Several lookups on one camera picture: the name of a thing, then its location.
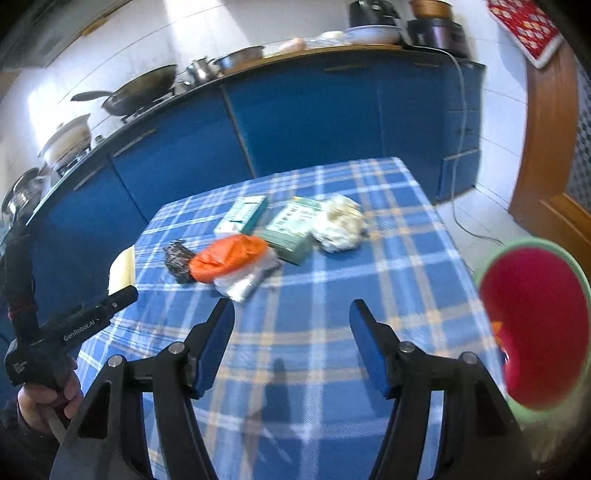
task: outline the white plastic bag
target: white plastic bag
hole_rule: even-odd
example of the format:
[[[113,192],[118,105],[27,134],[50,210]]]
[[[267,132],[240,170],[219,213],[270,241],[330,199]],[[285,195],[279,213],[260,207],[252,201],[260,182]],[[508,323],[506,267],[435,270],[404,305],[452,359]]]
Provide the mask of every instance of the white plastic bag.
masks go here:
[[[275,250],[268,248],[256,262],[250,263],[228,275],[216,278],[213,284],[222,295],[238,303],[246,300],[269,270],[279,266]]]
[[[356,248],[366,228],[359,204],[335,193],[316,215],[312,235],[327,252],[339,252]]]

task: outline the wooden door frame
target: wooden door frame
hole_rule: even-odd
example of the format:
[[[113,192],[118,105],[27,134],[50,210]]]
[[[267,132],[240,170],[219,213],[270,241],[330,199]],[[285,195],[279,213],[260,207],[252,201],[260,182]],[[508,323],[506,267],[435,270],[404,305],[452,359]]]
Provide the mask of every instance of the wooden door frame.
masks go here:
[[[521,168],[509,213],[533,235],[564,247],[591,277],[591,215],[565,194],[579,123],[574,54],[564,43],[548,65],[527,64]]]

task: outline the metal screw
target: metal screw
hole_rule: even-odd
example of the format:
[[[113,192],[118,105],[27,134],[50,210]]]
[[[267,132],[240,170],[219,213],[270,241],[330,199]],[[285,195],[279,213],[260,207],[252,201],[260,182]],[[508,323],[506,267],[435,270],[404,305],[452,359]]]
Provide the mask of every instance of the metal screw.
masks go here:
[[[417,347],[412,342],[401,342],[398,348],[402,353],[413,353]]]
[[[183,342],[174,342],[168,347],[168,351],[173,355],[178,355],[180,352],[184,350],[184,343]]]
[[[113,355],[111,358],[107,360],[107,365],[110,367],[118,367],[123,362],[123,357],[121,355]]]
[[[462,358],[469,365],[476,365],[478,363],[478,357],[472,352],[464,353]]]

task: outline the blue gripper pad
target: blue gripper pad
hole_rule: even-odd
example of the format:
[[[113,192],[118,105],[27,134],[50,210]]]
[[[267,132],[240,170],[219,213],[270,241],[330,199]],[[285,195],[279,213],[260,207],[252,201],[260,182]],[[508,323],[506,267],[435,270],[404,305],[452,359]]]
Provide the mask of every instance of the blue gripper pad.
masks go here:
[[[197,378],[193,388],[199,398],[205,395],[205,392],[213,386],[213,381],[222,363],[222,357],[230,341],[233,328],[234,305],[231,301],[228,301],[213,327],[197,362]]]
[[[388,378],[388,353],[399,340],[389,325],[378,323],[363,300],[354,300],[349,308],[349,324],[361,353],[363,364],[374,388],[385,398],[392,398],[392,382]]]

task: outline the orange plastic bag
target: orange plastic bag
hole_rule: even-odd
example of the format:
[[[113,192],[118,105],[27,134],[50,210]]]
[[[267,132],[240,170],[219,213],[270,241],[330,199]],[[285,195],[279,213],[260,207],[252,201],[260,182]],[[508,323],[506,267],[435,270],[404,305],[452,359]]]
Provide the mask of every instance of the orange plastic bag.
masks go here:
[[[216,240],[189,262],[191,276],[203,283],[213,283],[244,265],[262,257],[269,245],[262,238],[241,233]]]

